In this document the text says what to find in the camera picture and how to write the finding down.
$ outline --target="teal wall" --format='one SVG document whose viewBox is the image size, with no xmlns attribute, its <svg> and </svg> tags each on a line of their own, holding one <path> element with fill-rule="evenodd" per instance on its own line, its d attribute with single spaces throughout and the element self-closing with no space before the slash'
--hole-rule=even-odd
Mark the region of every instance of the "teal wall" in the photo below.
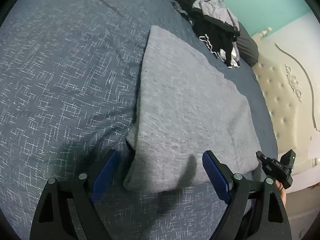
<svg viewBox="0 0 320 240">
<path fill-rule="evenodd" d="M 310 12 L 304 0 L 224 0 L 250 35 L 268 27 L 273 32 Z"/>
</svg>

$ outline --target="clothes pile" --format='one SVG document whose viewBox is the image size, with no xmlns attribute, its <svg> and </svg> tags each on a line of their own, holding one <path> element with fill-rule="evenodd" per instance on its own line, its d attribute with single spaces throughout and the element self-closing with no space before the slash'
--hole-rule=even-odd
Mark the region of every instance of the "clothes pile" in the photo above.
<svg viewBox="0 0 320 240">
<path fill-rule="evenodd" d="M 172 4 L 212 54 L 220 57 L 228 68 L 240 66 L 236 45 L 240 36 L 238 19 L 223 0 L 179 0 Z"/>
</svg>

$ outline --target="screw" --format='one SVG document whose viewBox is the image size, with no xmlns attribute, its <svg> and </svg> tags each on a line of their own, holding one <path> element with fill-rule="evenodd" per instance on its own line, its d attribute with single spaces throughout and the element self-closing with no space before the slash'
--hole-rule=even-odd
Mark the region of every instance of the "screw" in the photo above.
<svg viewBox="0 0 320 240">
<path fill-rule="evenodd" d="M 86 178 L 87 178 L 87 174 L 85 174 L 85 173 L 81 173 L 79 175 L 79 179 L 86 179 Z"/>
<path fill-rule="evenodd" d="M 241 180 L 242 179 L 242 175 L 240 173 L 236 173 L 235 175 L 233 175 L 235 177 L 235 179 L 237 180 Z"/>
<path fill-rule="evenodd" d="M 50 178 L 50 179 L 48 179 L 48 183 L 49 184 L 53 184 L 53 183 L 55 183 L 56 182 L 56 179 L 55 178 Z"/>
<path fill-rule="evenodd" d="M 272 185 L 273 180 L 272 180 L 272 179 L 270 179 L 270 178 L 267 178 L 267 179 L 266 179 L 266 182 L 267 182 L 268 184 Z"/>
</svg>

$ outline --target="blue bedspread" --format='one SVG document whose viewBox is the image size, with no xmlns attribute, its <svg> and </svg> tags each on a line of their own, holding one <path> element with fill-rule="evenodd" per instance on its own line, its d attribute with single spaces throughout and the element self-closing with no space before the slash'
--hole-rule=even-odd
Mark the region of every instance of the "blue bedspread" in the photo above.
<svg viewBox="0 0 320 240">
<path fill-rule="evenodd" d="M 18 0 L 7 16 L 0 28 L 0 208 L 22 240 L 46 180 L 85 171 L 108 148 L 121 151 L 123 163 L 96 208 L 114 239 L 208 239 L 216 228 L 225 205 L 210 184 L 142 195 L 120 183 L 151 25 L 198 49 L 236 84 L 262 151 L 276 156 L 252 69 L 242 60 L 227 69 L 170 1 Z"/>
</svg>

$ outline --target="hand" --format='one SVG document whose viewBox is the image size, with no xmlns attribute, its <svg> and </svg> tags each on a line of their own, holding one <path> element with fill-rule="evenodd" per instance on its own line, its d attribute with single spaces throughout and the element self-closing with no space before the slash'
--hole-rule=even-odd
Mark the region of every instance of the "hand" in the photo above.
<svg viewBox="0 0 320 240">
<path fill-rule="evenodd" d="M 285 192 L 284 187 L 282 186 L 282 183 L 276 180 L 276 187 L 279 190 L 283 205 L 285 207 L 285 203 L 287 201 L 287 193 Z"/>
</svg>

